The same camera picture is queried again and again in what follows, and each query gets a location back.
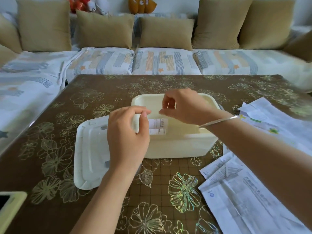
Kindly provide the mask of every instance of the table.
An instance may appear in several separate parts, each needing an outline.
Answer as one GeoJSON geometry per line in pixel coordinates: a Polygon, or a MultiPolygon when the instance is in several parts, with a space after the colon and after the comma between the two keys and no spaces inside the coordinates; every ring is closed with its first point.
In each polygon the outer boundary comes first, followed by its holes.
{"type": "MultiPolygon", "coordinates": [[[[28,193],[7,233],[69,233],[96,192],[73,183],[77,127],[129,106],[136,95],[172,88],[210,94],[232,113],[242,102],[265,97],[291,116],[311,120],[312,98],[279,75],[79,75],[1,157],[0,190],[28,193]]],[[[146,233],[221,233],[197,189],[204,181],[199,170],[221,155],[218,141],[203,157],[144,159],[116,233],[144,233],[147,226],[146,233]]]]}

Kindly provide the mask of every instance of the forearm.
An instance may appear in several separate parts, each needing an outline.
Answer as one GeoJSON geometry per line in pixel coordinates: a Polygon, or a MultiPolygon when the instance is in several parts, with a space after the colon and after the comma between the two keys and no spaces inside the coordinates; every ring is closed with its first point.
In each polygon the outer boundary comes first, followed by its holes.
{"type": "Polygon", "coordinates": [[[126,169],[109,170],[71,234],[114,233],[133,177],[126,169]]]}
{"type": "MultiPolygon", "coordinates": [[[[214,119],[231,116],[226,112],[218,113],[214,119]]],[[[220,122],[207,129],[312,229],[312,157],[239,119],[220,122]]]]}

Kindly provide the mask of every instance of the hand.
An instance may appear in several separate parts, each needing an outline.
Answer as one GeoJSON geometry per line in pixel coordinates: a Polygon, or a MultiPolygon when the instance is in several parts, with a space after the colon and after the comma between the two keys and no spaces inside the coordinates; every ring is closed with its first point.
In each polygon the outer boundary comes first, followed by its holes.
{"type": "Polygon", "coordinates": [[[194,125],[203,125],[231,115],[211,107],[203,97],[191,89],[167,91],[163,98],[163,108],[159,114],[194,125]]]}
{"type": "Polygon", "coordinates": [[[131,106],[111,112],[108,118],[107,141],[110,147],[110,170],[121,168],[127,173],[135,173],[149,146],[149,121],[146,107],[131,106]],[[134,114],[141,114],[139,131],[131,128],[134,114]]]}

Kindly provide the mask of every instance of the beige pillow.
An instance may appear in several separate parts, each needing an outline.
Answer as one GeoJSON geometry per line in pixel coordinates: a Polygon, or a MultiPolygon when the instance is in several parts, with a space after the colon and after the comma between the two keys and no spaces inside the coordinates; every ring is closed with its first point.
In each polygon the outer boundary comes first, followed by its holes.
{"type": "Polygon", "coordinates": [[[15,59],[17,56],[18,54],[11,49],[0,45],[0,68],[4,66],[7,62],[15,59]]]}
{"type": "Polygon", "coordinates": [[[194,20],[141,17],[140,47],[181,48],[192,50],[194,20]]]}
{"type": "Polygon", "coordinates": [[[83,47],[132,47],[132,30],[135,16],[106,16],[76,11],[79,25],[79,46],[83,47]]]}
{"type": "Polygon", "coordinates": [[[283,51],[306,62],[312,62],[312,31],[298,37],[298,39],[288,44],[283,51]]]}
{"type": "Polygon", "coordinates": [[[295,0],[253,0],[239,35],[242,49],[278,49],[286,43],[295,0]]]}
{"type": "Polygon", "coordinates": [[[0,14],[0,44],[16,53],[21,53],[18,30],[10,21],[0,14]]]}
{"type": "Polygon", "coordinates": [[[237,36],[252,0],[199,0],[196,49],[238,49],[237,36]]]}
{"type": "Polygon", "coordinates": [[[67,0],[16,0],[23,50],[71,51],[70,5],[67,0]]]}

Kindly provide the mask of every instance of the left hand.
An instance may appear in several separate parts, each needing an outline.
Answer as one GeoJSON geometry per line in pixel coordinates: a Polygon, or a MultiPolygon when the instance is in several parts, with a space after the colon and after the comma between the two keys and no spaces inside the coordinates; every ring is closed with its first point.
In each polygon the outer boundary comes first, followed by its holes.
{"type": "Polygon", "coordinates": [[[149,121],[151,111],[142,106],[130,106],[111,112],[108,118],[107,141],[110,147],[110,170],[121,169],[136,173],[149,146],[149,121]],[[131,128],[134,114],[141,114],[139,131],[131,128]]]}

